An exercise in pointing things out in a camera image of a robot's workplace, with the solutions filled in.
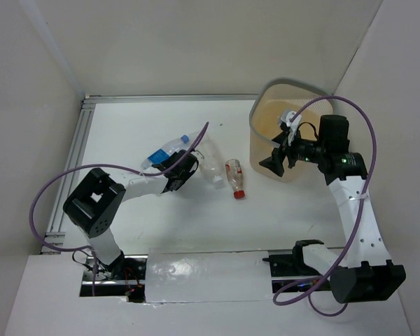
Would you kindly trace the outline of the blue label plastic bottle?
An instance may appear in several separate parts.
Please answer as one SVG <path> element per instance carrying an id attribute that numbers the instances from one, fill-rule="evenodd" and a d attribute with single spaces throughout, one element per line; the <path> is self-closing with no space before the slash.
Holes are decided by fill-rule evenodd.
<path id="1" fill-rule="evenodd" d="M 164 144 L 162 147 L 158 148 L 153 153 L 151 153 L 141 163 L 141 169 L 145 171 L 153 165 L 158 165 L 170 158 L 173 154 L 178 153 L 181 150 L 186 150 L 189 147 L 189 145 L 190 137 L 186 134 L 184 134 L 180 138 L 173 139 Z"/>

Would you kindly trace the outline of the large clear square bottle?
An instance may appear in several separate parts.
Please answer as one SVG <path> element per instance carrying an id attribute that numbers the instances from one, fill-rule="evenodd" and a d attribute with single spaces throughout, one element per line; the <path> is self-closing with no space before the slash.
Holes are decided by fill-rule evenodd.
<path id="1" fill-rule="evenodd" d="M 195 156 L 199 160 L 199 170 L 204 180 L 215 189 L 224 186 L 224 163 L 216 142 L 208 134 L 195 147 Z"/>

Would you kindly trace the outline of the red cap small bottle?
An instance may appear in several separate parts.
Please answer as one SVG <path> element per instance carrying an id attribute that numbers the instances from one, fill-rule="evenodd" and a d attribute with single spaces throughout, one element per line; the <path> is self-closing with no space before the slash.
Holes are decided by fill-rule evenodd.
<path id="1" fill-rule="evenodd" d="M 230 159 L 225 163 L 227 181 L 232 188 L 234 198 L 242 200 L 245 198 L 243 187 L 242 167 L 238 159 Z"/>

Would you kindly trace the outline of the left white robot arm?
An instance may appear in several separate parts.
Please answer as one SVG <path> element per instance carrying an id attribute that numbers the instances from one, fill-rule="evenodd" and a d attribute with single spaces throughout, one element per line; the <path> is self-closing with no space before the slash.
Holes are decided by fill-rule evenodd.
<path id="1" fill-rule="evenodd" d="M 199 161 L 180 150 L 142 176 L 130 172 L 111 176 L 101 168 L 91 169 L 64 203 L 64 213 L 83 232 L 108 279 L 122 279 L 134 269 L 116 244 L 111 224 L 120 205 L 144 195 L 174 192 L 197 171 Z"/>

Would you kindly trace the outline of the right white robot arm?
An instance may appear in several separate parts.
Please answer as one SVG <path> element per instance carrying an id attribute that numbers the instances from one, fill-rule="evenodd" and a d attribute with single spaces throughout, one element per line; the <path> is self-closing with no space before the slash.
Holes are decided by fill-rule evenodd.
<path id="1" fill-rule="evenodd" d="M 300 135 L 301 117 L 294 111 L 279 119 L 278 144 L 260 166 L 284 175 L 284 162 L 315 164 L 335 198 L 346 238 L 337 255 L 317 239 L 297 241 L 291 265 L 300 276 L 326 277 L 338 303 L 385 301 L 406 279 L 405 268 L 393 263 L 379 232 L 368 193 L 370 170 L 359 153 L 349 150 L 349 122 L 323 115 L 313 140 Z"/>

